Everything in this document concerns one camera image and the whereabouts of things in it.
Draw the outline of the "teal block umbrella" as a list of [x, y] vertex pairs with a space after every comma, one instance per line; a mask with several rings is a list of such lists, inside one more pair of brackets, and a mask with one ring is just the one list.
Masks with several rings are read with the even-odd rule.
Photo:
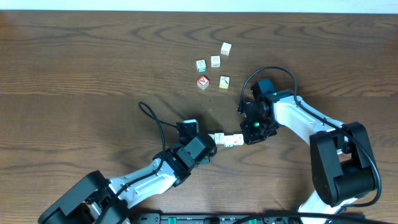
[[217, 145], [223, 145], [224, 144], [224, 133], [214, 133], [215, 137], [215, 143]]

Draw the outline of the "wooden block red scribble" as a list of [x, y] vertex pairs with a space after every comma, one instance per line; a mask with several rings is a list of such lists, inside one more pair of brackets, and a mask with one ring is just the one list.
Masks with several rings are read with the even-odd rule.
[[243, 134], [233, 134], [233, 140], [235, 146], [242, 146], [244, 144]]

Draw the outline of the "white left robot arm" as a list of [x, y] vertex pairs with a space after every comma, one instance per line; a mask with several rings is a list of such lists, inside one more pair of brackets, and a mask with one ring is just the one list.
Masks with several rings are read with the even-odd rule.
[[46, 209], [38, 222], [129, 223], [133, 206], [183, 183], [214, 150], [213, 138], [198, 133], [188, 144], [158, 153], [148, 166], [133, 173], [105, 178], [93, 171]]

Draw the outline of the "wooden block soccer ball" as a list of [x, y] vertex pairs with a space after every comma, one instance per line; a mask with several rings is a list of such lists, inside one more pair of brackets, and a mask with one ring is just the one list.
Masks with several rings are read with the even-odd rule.
[[224, 147], [233, 147], [234, 146], [234, 136], [233, 135], [225, 135], [223, 138]]

